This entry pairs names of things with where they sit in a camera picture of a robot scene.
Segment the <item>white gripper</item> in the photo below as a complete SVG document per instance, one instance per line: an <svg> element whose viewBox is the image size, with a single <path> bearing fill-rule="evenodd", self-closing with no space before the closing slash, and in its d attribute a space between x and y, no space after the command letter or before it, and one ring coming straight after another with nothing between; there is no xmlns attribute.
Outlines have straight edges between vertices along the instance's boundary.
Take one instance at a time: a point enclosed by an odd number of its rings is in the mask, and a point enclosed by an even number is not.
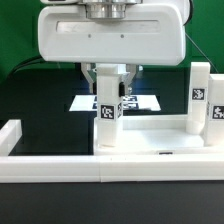
<svg viewBox="0 0 224 224"><path fill-rule="evenodd" d="M83 4L47 6L38 18L38 47L47 61L79 62L92 94L94 63L127 64L119 96L132 92L137 65L177 65L185 57L185 3L128 5L122 19L89 19Z"/></svg>

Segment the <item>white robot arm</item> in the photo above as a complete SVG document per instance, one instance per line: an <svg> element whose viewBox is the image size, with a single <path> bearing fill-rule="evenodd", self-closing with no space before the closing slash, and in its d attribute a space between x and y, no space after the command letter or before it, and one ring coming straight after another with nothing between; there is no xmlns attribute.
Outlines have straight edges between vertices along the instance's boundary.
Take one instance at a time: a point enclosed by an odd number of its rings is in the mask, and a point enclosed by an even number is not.
<svg viewBox="0 0 224 224"><path fill-rule="evenodd" d="M176 66L185 58L193 0L40 1L40 55L79 63L91 92L97 90L96 64L125 64L127 91L139 65Z"/></svg>

